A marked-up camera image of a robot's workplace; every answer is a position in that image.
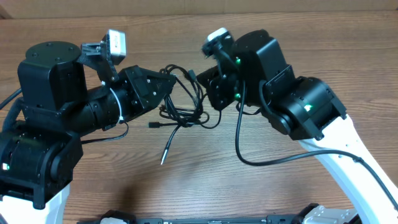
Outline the black usb cable short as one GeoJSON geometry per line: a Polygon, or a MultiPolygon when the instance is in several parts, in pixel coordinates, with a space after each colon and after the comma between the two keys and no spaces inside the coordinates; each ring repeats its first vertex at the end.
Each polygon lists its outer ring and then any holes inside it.
{"type": "Polygon", "coordinates": [[[204,110],[203,101],[207,96],[203,92],[202,87],[197,81],[197,76],[193,70],[186,70],[178,65],[170,64],[159,71],[163,75],[172,75],[176,82],[183,88],[189,98],[192,100],[193,108],[181,108],[174,104],[170,94],[164,97],[164,104],[159,107],[159,115],[162,118],[174,121],[173,123],[164,123],[163,126],[180,125],[183,128],[189,128],[193,125],[200,125],[205,129],[214,129],[221,123],[221,111],[219,111],[218,120],[212,126],[205,124],[210,120],[210,114],[204,110]],[[173,73],[174,70],[179,70],[184,75],[184,78],[189,81],[193,88],[191,93],[182,81],[173,73]]]}

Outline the black usb cable long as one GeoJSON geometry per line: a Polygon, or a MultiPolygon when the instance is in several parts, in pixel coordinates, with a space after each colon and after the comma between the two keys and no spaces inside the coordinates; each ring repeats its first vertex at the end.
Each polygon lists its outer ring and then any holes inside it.
{"type": "MultiPolygon", "coordinates": [[[[163,126],[163,124],[156,123],[156,122],[149,123],[149,127],[150,128],[159,128],[161,126],[163,126]]],[[[177,133],[177,131],[181,128],[180,125],[172,125],[172,126],[175,126],[175,128],[172,131],[172,133],[171,133],[171,135],[169,137],[169,140],[167,141],[167,143],[166,143],[166,145],[164,147],[163,155],[162,155],[161,160],[160,160],[160,164],[161,165],[163,165],[165,163],[165,160],[167,158],[167,155],[168,155],[170,147],[171,147],[172,140],[173,140],[175,134],[177,133]]]]}

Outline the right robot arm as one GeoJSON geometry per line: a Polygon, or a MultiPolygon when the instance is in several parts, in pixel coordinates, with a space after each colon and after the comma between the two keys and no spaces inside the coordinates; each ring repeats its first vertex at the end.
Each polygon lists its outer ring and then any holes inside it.
{"type": "Polygon", "coordinates": [[[266,30],[233,39],[221,28],[202,51],[215,67],[199,74],[214,109],[232,102],[256,106],[271,126],[305,149],[276,164],[316,157],[353,204],[351,210],[315,207],[299,223],[396,223],[397,187],[360,139],[333,90],[315,77],[296,77],[278,41],[266,30]]]}

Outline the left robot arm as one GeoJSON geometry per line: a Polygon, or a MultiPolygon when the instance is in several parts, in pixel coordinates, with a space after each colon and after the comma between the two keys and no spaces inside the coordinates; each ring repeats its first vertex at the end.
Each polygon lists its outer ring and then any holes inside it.
{"type": "Polygon", "coordinates": [[[1,131],[1,222],[61,223],[86,136],[155,109],[173,75],[137,65],[105,41],[44,42],[19,64],[21,90],[1,131]]]}

